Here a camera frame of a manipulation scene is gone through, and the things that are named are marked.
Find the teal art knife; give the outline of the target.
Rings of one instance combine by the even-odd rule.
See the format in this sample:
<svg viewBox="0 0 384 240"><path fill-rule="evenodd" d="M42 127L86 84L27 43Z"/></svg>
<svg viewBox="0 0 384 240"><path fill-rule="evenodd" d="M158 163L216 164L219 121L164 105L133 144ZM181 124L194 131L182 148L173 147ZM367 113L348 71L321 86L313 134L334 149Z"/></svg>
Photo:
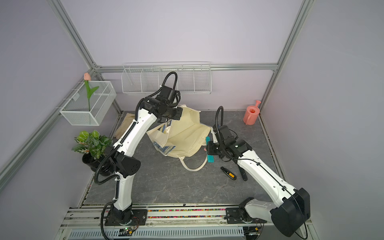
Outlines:
<svg viewBox="0 0 384 240"><path fill-rule="evenodd" d="M215 155L215 143L211 140L210 137L206 137L206 151L207 151L207 161L208 163L214 162Z"/></svg>

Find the cream starry night tote bag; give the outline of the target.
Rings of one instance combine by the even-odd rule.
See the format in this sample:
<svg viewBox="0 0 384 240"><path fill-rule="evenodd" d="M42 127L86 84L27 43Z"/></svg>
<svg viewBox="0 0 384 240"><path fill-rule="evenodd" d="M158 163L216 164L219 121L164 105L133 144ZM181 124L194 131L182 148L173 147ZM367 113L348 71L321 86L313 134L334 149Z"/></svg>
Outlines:
<svg viewBox="0 0 384 240"><path fill-rule="evenodd" d="M196 169L189 168L184 159L192 157L206 145L211 127L200 122L200 111L186 105L180 107L183 111L179 120L169 120L147 131L147 135L162 155L177 158L186 170L198 172L208 162L207 158Z"/></svg>

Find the black yellow utility knife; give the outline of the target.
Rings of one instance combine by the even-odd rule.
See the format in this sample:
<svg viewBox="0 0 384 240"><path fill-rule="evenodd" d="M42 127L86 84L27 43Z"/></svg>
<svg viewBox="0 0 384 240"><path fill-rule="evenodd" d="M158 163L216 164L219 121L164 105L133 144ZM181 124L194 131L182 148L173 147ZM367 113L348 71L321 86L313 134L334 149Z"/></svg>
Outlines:
<svg viewBox="0 0 384 240"><path fill-rule="evenodd" d="M221 170L232 180L236 180L237 176L225 167L221 167Z"/></svg>

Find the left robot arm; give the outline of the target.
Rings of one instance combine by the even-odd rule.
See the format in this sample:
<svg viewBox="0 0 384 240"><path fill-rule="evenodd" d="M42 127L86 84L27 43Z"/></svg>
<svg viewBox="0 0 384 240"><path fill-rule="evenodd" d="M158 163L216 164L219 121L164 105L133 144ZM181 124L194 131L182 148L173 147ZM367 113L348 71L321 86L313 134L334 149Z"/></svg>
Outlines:
<svg viewBox="0 0 384 240"><path fill-rule="evenodd" d="M133 221L132 188L134 176L141 162L133 157L135 150L147 130L162 119L180 120L183 109L167 100L152 97L141 99L135 110L135 118L124 135L114 144L111 151L112 166L116 181L115 197L111 203L111 215L120 225L129 225Z"/></svg>

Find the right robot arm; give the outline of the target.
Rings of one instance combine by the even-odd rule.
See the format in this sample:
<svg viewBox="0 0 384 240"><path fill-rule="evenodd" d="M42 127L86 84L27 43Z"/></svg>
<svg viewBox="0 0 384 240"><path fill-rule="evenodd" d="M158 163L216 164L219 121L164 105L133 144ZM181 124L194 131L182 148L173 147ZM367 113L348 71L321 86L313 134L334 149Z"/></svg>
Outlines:
<svg viewBox="0 0 384 240"><path fill-rule="evenodd" d="M239 205L238 220L261 219L272 222L286 237L295 234L311 217L310 194L304 188L295 188L272 171L245 141L234 142L228 149L234 162L255 179L272 200L263 202L247 198Z"/></svg>

